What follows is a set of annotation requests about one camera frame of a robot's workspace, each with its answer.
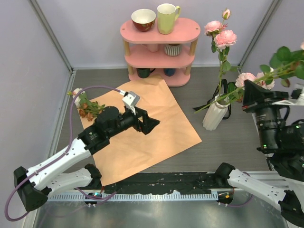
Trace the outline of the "pink artificial flower bouquet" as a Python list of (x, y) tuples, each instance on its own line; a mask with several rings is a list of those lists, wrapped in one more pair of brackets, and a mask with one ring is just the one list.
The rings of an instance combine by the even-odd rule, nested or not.
[(97, 101), (91, 102), (85, 91), (80, 93), (74, 104), (78, 109), (80, 117), (86, 118), (88, 121), (93, 121), (105, 108), (104, 104), (100, 105)]

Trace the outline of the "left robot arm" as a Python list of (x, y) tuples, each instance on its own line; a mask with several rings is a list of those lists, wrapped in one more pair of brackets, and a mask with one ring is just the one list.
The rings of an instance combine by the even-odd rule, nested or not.
[(124, 113), (114, 106), (105, 107), (94, 123), (66, 148), (38, 165), (28, 169), (20, 166), (13, 172), (14, 186), (26, 212), (40, 208), (50, 197), (66, 190), (78, 187), (97, 189), (102, 176), (94, 165), (88, 164), (72, 173), (64, 171), (109, 145), (111, 137), (129, 128), (147, 135), (159, 123), (138, 107), (126, 107)]

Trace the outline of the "green orange wrapping paper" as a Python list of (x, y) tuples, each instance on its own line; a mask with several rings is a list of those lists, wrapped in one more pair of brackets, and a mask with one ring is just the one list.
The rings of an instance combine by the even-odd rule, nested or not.
[(202, 141), (160, 75), (133, 80), (118, 89), (135, 92), (140, 97), (137, 107), (160, 124), (148, 135), (129, 128), (93, 155), (103, 186), (124, 180)]

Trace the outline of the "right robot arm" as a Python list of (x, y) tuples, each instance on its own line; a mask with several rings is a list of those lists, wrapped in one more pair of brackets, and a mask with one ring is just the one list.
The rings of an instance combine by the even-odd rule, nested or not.
[(264, 200), (298, 227), (304, 226), (304, 121), (286, 125), (291, 106), (304, 105), (304, 86), (297, 84), (291, 94), (270, 91), (245, 80), (243, 110), (254, 113), (259, 134), (258, 151), (267, 158), (289, 189), (284, 190), (246, 175), (228, 163), (215, 171), (217, 186), (236, 187)]

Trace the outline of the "pink rose stem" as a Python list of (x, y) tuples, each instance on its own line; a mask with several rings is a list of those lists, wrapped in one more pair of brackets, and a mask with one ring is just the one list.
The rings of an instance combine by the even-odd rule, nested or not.
[[(238, 76), (238, 78), (235, 80), (235, 82), (229, 82), (228, 83), (228, 90), (227, 92), (225, 92), (225, 94), (231, 93), (232, 91), (241, 88), (239, 91), (230, 94), (228, 97), (226, 97), (224, 99), (224, 101), (237, 101), (237, 102), (242, 102), (243, 101), (243, 96), (244, 96), (244, 92), (245, 92), (245, 81), (249, 80), (249, 81), (256, 81), (262, 77), (264, 77), (264, 73), (260, 72), (258, 73), (256, 76), (253, 75), (252, 73), (242, 73)], [(257, 85), (259, 85), (260, 87), (267, 89), (267, 90), (271, 90), (274, 88), (275, 86), (275, 82), (274, 80), (270, 80), (270, 84), (266, 83), (266, 80), (260, 80), (258, 82), (256, 82)]]
[[(291, 51), (288, 47), (280, 47), (271, 57), (269, 64), (260, 65), (261, 72), (264, 73), (264, 77), (254, 81), (254, 83), (265, 79), (267, 84), (270, 84), (270, 80), (275, 80), (280, 78), (281, 82), (285, 85), (288, 84), (288, 79), (291, 77), (297, 77), (301, 80), (304, 78), (304, 43), (302, 42), (299, 50)], [(219, 90), (218, 86), (213, 94), (213, 97), (207, 101), (206, 104), (203, 104), (198, 107), (194, 107), (193, 110), (196, 112), (209, 108), (211, 104), (216, 102), (215, 96), (219, 95), (217, 101), (223, 100), (228, 97), (230, 94), (233, 94), (239, 91), (241, 88), (238, 88), (231, 93), (225, 94), (228, 90), (228, 81), (223, 79), (224, 86)], [(228, 109), (230, 110), (231, 103), (234, 101), (229, 101)]]
[(227, 29), (227, 20), (230, 18), (230, 9), (222, 11), (221, 20), (213, 20), (204, 26), (204, 34), (211, 37), (211, 52), (218, 54), (219, 74), (218, 89), (224, 86), (223, 76), (232, 68), (228, 61), (230, 47), (236, 44), (237, 35)]

